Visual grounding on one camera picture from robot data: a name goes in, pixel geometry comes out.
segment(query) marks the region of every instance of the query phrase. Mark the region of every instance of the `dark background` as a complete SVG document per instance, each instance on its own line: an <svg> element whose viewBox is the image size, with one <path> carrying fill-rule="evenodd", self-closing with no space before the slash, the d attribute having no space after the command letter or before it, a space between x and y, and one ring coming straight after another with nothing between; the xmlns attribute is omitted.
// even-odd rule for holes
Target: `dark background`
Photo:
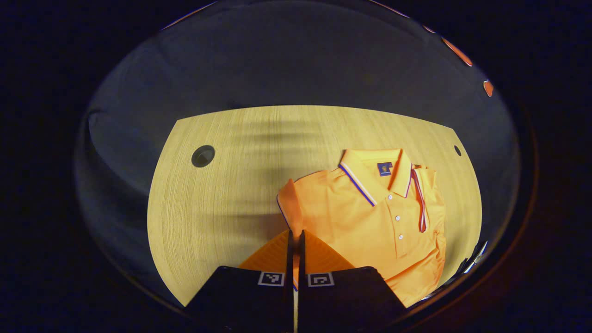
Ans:
<svg viewBox="0 0 592 333"><path fill-rule="evenodd" d="M511 91L536 130L538 203L513 254L515 273L500 281L509 291L491 289L491 297L475 304L479 312L459 310L454 320L467 322L455 329L589 328L590 250L581 242L587 210L578 192L588 160L581 129L590 127L590 79L583 75L590 71L584 35L590 10L583 1L383 3L459 46ZM205 4L12 4L4 11L2 95L9 103L2 112L8 180L2 202L9 218L2 232L8 249L0 322L8 331L191 331L118 274L92 243L76 204L72 150L80 117L104 76L141 41ZM579 180L569 183L572 177Z"/></svg>

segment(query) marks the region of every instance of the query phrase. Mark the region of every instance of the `shirt collar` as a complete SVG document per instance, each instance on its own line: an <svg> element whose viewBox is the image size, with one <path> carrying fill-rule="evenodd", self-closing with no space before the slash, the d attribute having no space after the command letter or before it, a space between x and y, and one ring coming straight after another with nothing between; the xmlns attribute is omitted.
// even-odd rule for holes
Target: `shirt collar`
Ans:
<svg viewBox="0 0 592 333"><path fill-rule="evenodd" d="M391 173L394 175L391 184L391 191L402 197L407 197L411 184L411 169L413 164L402 149L390 149L380 151L345 151L339 167L349 176L362 195L373 206L380 200L391 194L380 182L376 172L372 172L365 165L364 161L393 162Z"/></svg>

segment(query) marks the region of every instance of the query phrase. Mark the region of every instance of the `polo shirt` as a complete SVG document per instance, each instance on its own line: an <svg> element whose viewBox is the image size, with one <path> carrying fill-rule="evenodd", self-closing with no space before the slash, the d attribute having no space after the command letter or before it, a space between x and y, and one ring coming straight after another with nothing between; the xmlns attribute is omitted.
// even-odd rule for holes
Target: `polo shirt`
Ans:
<svg viewBox="0 0 592 333"><path fill-rule="evenodd" d="M403 149L348 149L337 169L290 179L277 201L295 244L306 230L355 267L376 268L406 307L436 288L446 209L436 171Z"/></svg>

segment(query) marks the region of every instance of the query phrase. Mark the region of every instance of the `wooden tabletop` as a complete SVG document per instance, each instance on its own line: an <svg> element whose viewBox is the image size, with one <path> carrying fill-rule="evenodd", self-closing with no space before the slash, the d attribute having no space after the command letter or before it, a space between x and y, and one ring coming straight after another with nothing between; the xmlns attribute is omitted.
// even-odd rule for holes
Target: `wooden tabletop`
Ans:
<svg viewBox="0 0 592 333"><path fill-rule="evenodd" d="M203 145L213 146L215 157L197 168L191 158ZM316 105L176 122L148 201L150 250L161 278L187 305L218 266L237 267L286 230L275 197L288 179L337 168L345 149L394 148L438 172L447 211L444 283L471 256L481 230L479 185L456 133L398 114Z"/></svg>

